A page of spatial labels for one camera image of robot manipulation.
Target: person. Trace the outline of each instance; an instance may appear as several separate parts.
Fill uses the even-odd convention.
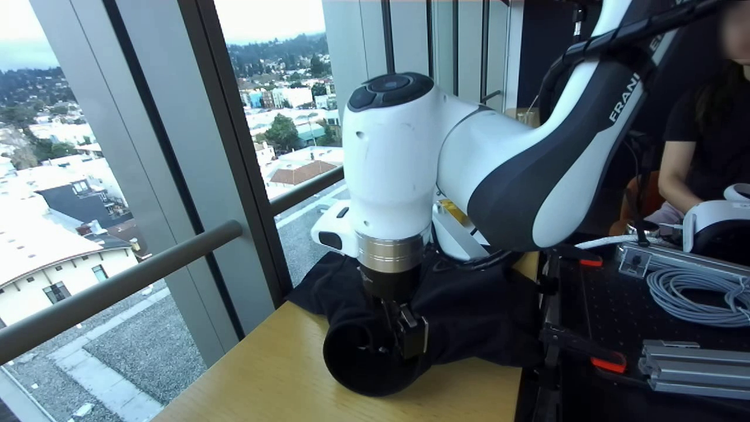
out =
[[[731,64],[670,111],[659,166],[662,209],[644,220],[680,226],[685,214],[750,183],[750,65]]]

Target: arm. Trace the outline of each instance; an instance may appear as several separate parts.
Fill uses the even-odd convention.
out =
[[[696,144],[665,140],[659,168],[659,194],[686,214],[691,207],[700,205],[686,185],[686,174],[696,153]]]

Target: wooden table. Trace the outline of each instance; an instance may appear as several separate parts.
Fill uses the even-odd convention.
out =
[[[520,261],[515,268],[535,275],[535,263]],[[430,367],[401,394],[370,399],[344,390],[329,376],[325,330],[325,319],[287,302],[168,404],[157,419],[505,422],[515,417],[520,367],[466,358]]]

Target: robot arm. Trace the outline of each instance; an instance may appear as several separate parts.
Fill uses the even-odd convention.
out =
[[[704,17],[712,2],[685,9],[665,29]],[[601,56],[577,64],[540,130],[465,104],[417,73],[369,79],[344,112],[352,202],[329,210],[314,239],[353,255],[365,291],[406,319],[412,319],[403,304],[419,278],[437,192],[457,205],[492,248],[564,242],[585,217],[611,153],[644,104],[644,84],[676,43],[676,30],[653,30],[652,21],[623,30],[639,12],[635,2],[605,0],[592,38],[577,45]],[[629,46],[607,51],[617,36],[629,38]]]

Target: sky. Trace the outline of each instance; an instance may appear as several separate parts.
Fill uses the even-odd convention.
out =
[[[216,0],[229,45],[324,33],[321,0]],[[56,65],[28,0],[0,0],[0,70]]]

